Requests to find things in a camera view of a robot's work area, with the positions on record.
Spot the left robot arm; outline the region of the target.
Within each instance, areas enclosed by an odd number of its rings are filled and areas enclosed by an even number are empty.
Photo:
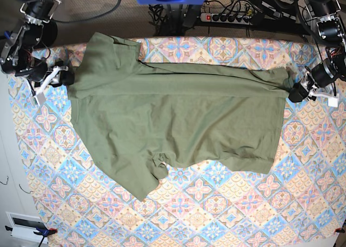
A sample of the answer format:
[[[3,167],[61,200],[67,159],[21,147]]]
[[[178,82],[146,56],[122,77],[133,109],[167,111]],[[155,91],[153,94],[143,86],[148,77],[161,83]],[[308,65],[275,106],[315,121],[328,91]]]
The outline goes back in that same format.
[[[303,78],[290,90],[288,99],[293,103],[303,100],[328,99],[328,105],[338,106],[339,94],[335,82],[345,81],[345,26],[340,18],[338,0],[293,0],[288,4],[274,0],[281,9],[295,8],[305,31],[316,44],[325,45],[327,58],[314,68],[307,68]]]

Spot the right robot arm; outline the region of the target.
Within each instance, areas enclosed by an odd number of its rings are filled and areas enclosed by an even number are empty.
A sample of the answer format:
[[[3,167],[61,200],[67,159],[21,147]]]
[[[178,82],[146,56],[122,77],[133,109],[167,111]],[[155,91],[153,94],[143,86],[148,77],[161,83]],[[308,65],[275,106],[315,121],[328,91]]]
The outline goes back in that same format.
[[[53,15],[62,0],[17,0],[22,2],[23,14],[15,28],[4,33],[1,51],[1,70],[5,74],[25,78],[34,96],[47,86],[54,88],[72,85],[75,75],[59,61],[48,66],[47,57],[36,58],[35,49],[49,48],[57,37],[57,24]]]

